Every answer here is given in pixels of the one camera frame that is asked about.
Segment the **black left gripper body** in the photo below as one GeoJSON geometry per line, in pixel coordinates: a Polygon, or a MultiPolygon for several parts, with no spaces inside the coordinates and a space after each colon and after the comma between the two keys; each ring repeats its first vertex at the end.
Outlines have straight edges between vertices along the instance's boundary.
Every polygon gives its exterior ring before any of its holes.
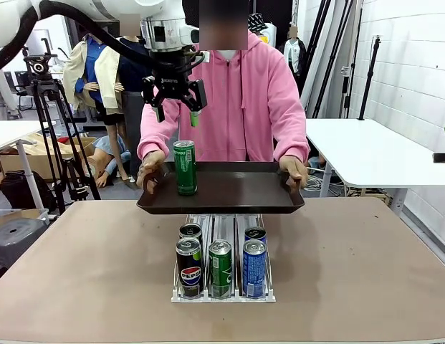
{"type": "Polygon", "coordinates": [[[155,96],[159,99],[181,99],[186,92],[186,75],[181,72],[186,63],[184,50],[150,51],[150,56],[167,68],[153,68],[155,96]]]}

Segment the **person's right hand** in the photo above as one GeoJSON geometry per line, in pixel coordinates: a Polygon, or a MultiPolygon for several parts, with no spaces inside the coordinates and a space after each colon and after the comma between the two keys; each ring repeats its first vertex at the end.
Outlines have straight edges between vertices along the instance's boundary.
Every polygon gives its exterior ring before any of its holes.
{"type": "Polygon", "coordinates": [[[146,186],[143,185],[143,181],[146,177],[157,171],[166,159],[166,155],[162,150],[155,150],[149,152],[143,159],[137,175],[137,185],[142,187],[149,194],[153,194],[154,188],[157,183],[153,180],[147,180],[146,186]]]}

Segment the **person's left hand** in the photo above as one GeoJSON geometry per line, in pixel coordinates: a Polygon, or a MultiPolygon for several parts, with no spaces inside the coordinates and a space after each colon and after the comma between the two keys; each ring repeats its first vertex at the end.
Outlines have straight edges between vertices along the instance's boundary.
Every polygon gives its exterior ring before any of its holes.
{"type": "Polygon", "coordinates": [[[306,166],[294,156],[282,156],[279,160],[281,171],[288,174],[286,184],[290,191],[297,191],[306,187],[308,172],[306,166]]]}

